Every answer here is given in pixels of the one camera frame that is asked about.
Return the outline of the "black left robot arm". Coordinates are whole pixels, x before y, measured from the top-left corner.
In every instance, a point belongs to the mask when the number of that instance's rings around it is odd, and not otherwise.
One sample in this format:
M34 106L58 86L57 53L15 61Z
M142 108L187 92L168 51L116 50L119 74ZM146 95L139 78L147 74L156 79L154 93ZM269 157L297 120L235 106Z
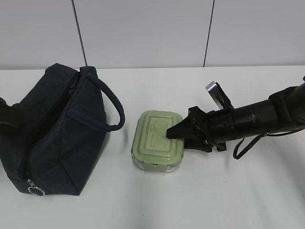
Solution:
M8 106L4 99L0 99L0 130L10 131L18 128L20 118L12 106Z

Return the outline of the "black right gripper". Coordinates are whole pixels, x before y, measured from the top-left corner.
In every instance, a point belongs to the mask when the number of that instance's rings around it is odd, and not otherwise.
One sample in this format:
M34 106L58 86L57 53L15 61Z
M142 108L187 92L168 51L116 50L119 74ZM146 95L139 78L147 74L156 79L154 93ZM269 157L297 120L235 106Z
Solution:
M226 143L216 143L209 130L207 113L198 106L188 109L188 116L166 132L169 139L184 139L185 149L210 153L215 147L218 152L226 151Z

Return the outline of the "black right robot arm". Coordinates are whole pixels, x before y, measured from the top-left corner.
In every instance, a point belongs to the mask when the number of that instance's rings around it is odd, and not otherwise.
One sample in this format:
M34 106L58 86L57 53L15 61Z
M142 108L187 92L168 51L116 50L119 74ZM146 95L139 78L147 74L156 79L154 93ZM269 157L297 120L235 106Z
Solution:
M183 139L184 148L210 153L213 148L227 150L226 142L239 139L233 157L240 159L261 138L294 134L305 128L305 85L288 87L254 104L234 108L217 82L206 90L219 110L205 113L198 106L188 109L188 116L170 127L169 139ZM254 139L242 150L245 138Z

